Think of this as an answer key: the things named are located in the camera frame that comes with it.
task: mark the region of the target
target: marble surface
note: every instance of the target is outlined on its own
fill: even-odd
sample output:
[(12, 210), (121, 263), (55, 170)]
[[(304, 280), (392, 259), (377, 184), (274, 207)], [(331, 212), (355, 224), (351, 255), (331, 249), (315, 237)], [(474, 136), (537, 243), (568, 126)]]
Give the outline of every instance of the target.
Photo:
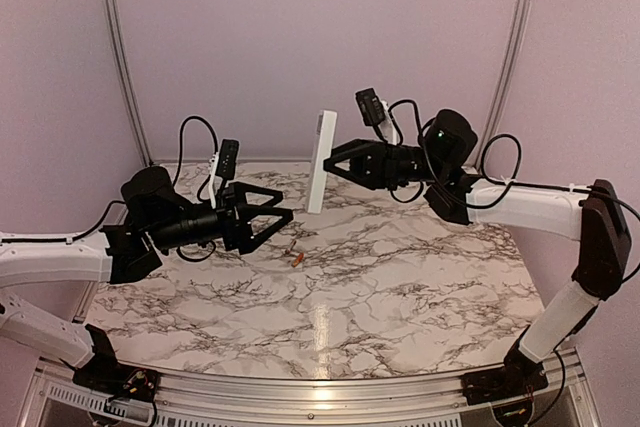
[[(323, 213), (306, 214), (308, 170), (239, 166), (238, 180), (283, 190), (294, 221), (252, 254), (221, 244), (200, 264), (171, 254), (139, 283), (105, 285), (87, 321), (122, 361), (344, 379), (499, 362), (542, 311), (506, 230), (447, 224), (422, 199), (399, 204), (331, 175)], [(178, 192), (194, 195), (204, 175), (205, 165), (187, 165)], [(294, 238), (305, 253), (297, 267), (284, 254)]]

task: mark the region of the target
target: white wall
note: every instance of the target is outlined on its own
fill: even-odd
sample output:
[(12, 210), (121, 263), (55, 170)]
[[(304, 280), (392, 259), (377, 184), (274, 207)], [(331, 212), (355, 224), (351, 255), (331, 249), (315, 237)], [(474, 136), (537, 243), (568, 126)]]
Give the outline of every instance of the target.
[[(90, 227), (139, 166), (102, 0), (0, 0), (0, 231)], [(82, 283), (16, 289), (69, 318)], [(0, 426), (38, 353), (0, 338)]]
[[(522, 180), (561, 184), (609, 179), (640, 206), (640, 0), (533, 0), (509, 102), (500, 125), (522, 140)], [(507, 155), (493, 172), (508, 175)], [(636, 244), (637, 221), (628, 217)], [(570, 276), (577, 245), (516, 232), (543, 298)], [(638, 263), (638, 246), (628, 271)], [(623, 286), (585, 328), (578, 352), (604, 427), (640, 419), (640, 278)]]
[[(413, 97), (484, 126), (515, 0), (118, 0), (133, 83), (156, 158), (177, 155), (189, 114), (244, 157), (309, 158), (317, 112), (336, 143), (371, 137), (354, 101)], [(415, 128), (405, 120), (407, 137)], [(187, 156), (206, 158), (202, 128)]]

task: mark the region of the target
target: white rectangular object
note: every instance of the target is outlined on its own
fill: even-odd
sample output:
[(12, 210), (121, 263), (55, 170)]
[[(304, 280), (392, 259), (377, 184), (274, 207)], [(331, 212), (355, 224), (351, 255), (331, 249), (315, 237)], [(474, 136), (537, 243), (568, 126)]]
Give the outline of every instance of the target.
[(311, 160), (307, 201), (305, 203), (305, 208), (310, 214), (322, 212), (324, 189), (327, 184), (324, 161), (331, 156), (337, 119), (338, 113), (332, 110), (323, 110), (318, 116), (318, 129), (316, 131), (316, 142), (313, 146), (313, 159)]

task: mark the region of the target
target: gray vein pattern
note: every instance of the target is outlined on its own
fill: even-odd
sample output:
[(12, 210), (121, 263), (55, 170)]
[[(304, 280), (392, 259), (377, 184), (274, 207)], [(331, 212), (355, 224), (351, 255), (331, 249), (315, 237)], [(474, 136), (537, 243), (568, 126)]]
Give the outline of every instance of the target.
[[(206, 169), (184, 166), (178, 192), (195, 198)], [(122, 361), (356, 379), (499, 362), (541, 313), (503, 228), (447, 224), (423, 199), (399, 204), (331, 175), (322, 214), (307, 214), (308, 171), (240, 165), (238, 180), (284, 191), (294, 221), (252, 254), (220, 243), (208, 261), (189, 264), (172, 253), (141, 282), (102, 286), (87, 321), (107, 331)], [(292, 239), (305, 254), (297, 267), (284, 255)]]

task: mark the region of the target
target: marble tabletop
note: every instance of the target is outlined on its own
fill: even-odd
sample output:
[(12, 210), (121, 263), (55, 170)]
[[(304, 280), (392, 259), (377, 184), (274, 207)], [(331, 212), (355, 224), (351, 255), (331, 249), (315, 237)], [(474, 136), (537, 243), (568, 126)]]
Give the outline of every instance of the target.
[[(175, 166), (167, 166), (173, 175)], [(509, 233), (440, 220), (330, 175), (304, 209), (308, 163), (250, 163), (238, 180), (282, 190), (292, 223), (256, 252), (175, 254), (148, 278), (102, 286), (87, 322), (121, 361), (234, 376), (396, 377), (499, 362), (542, 311)], [(194, 196), (206, 165), (183, 168)], [(399, 192), (409, 197), (411, 192)], [(292, 239), (304, 260), (284, 254)]]

